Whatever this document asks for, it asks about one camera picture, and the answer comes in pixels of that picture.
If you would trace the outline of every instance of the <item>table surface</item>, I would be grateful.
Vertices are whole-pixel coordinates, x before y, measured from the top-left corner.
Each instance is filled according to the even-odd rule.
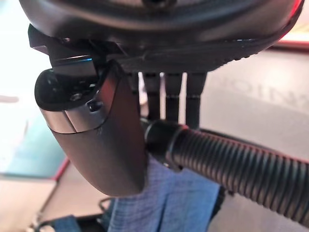
[[[14,65],[1,67],[1,76],[7,78],[0,79],[0,86],[7,86],[6,89],[14,93],[22,93],[32,101],[31,89],[35,79],[50,64],[47,56],[28,47],[28,22],[17,6],[18,1],[7,2],[15,4],[18,11],[17,16],[9,18],[18,20],[12,20],[10,25],[0,20],[0,50],[5,54],[0,57],[0,63],[7,63],[8,59],[14,61],[10,62]],[[305,7],[301,22],[309,21],[308,12],[309,7]],[[18,51],[19,55],[16,56],[14,51]],[[268,50],[248,59],[231,62],[210,73],[202,95],[201,126],[269,146],[291,156],[309,159],[308,63],[309,55],[306,53]],[[185,115],[184,86],[180,122],[184,122]],[[43,219],[99,213],[97,203],[104,197],[73,166],[69,166],[45,208]],[[227,198],[209,231],[307,230],[236,196]]]

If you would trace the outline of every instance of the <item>blue denim cloth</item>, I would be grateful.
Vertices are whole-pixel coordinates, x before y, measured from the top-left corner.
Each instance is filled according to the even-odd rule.
[[[56,232],[81,232],[74,216],[67,216],[53,221]]]
[[[151,158],[147,188],[115,200],[108,232],[205,232],[218,191],[210,180]]]

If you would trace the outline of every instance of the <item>teal object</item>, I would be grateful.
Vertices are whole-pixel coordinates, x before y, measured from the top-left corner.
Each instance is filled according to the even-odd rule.
[[[26,131],[4,175],[53,178],[64,161],[63,150],[39,115]]]

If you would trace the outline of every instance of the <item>ribbed black tube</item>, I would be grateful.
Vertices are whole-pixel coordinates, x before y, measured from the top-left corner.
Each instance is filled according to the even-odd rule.
[[[309,165],[266,148],[183,130],[170,159],[309,228]]]

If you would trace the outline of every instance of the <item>black cable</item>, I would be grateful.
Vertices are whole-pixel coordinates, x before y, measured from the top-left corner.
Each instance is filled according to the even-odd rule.
[[[130,72],[127,74],[129,83],[132,89],[132,93],[135,97],[136,105],[140,114],[140,91],[139,91],[139,73]]]
[[[143,78],[148,97],[148,118],[160,119],[160,73],[143,73]]]
[[[182,88],[182,73],[165,73],[166,120],[178,122],[179,94]]]
[[[307,163],[212,133],[183,130],[174,141],[175,164],[309,227]]]
[[[192,129],[199,128],[200,99],[207,73],[188,73],[185,122]]]

